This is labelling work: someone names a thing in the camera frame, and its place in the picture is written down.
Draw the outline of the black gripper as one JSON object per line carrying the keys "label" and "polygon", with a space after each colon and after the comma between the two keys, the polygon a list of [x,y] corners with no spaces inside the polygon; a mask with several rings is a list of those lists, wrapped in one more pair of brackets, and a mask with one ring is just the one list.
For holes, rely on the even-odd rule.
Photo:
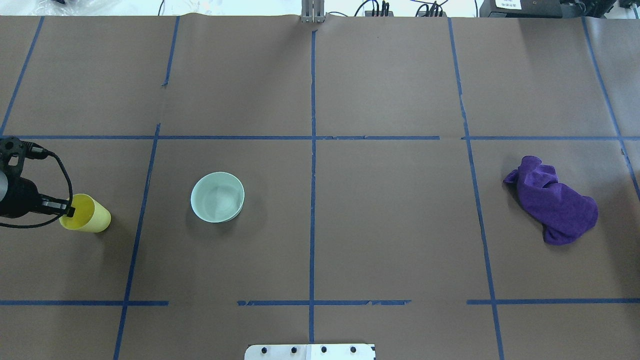
{"label": "black gripper", "polygon": [[0,215],[16,219],[29,213],[73,218],[75,207],[69,199],[42,196],[36,184],[22,177],[25,159],[45,160],[51,152],[18,137],[2,137],[0,142]]}

